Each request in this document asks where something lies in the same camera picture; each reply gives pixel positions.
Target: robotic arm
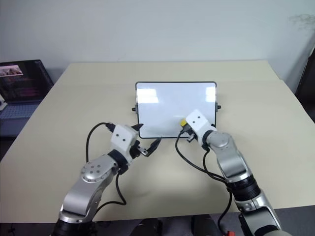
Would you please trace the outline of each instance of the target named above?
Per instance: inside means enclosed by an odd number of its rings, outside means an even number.
[[[189,142],[197,139],[205,150],[210,148],[215,152],[226,185],[241,212],[239,220],[244,234],[289,236],[290,234],[281,230],[275,211],[264,192],[258,187],[233,138],[227,133],[218,132],[198,110],[186,117],[182,127],[190,134]]]
[[[155,140],[149,149],[140,147],[138,131],[143,124],[132,127],[106,123],[113,133],[111,151],[89,161],[81,169],[77,182],[67,193],[59,213],[59,219],[52,236],[88,236],[91,222],[105,188],[116,174],[123,174],[133,159],[140,154],[148,157],[157,149],[161,138]]]

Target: laptop screen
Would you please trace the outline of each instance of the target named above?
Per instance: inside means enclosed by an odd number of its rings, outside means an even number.
[[[40,60],[0,63],[0,94],[6,102],[42,100],[52,86]]]

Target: small whiteboard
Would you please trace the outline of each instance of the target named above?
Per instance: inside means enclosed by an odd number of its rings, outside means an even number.
[[[181,120],[198,109],[216,124],[215,82],[137,82],[136,112],[141,138],[176,138]]]

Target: laptop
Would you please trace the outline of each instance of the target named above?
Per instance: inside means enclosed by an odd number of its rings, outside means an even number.
[[[0,136],[18,136],[53,85],[41,60],[0,63]]]

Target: table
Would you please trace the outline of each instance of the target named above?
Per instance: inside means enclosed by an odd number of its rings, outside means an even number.
[[[30,118],[0,163],[1,222],[55,222],[85,162],[98,122],[133,125],[137,81],[216,81],[217,128],[230,133],[274,208],[314,205],[315,125],[266,61],[73,63]],[[111,133],[95,131],[90,158],[107,153]],[[148,146],[152,140],[140,140]],[[140,156],[120,177],[126,206],[108,205],[95,220],[219,213],[225,187],[184,162],[174,139]],[[202,166],[196,142],[179,143]],[[219,173],[214,153],[207,166]],[[119,200],[114,182],[102,202]],[[231,211],[237,208],[233,204]]]

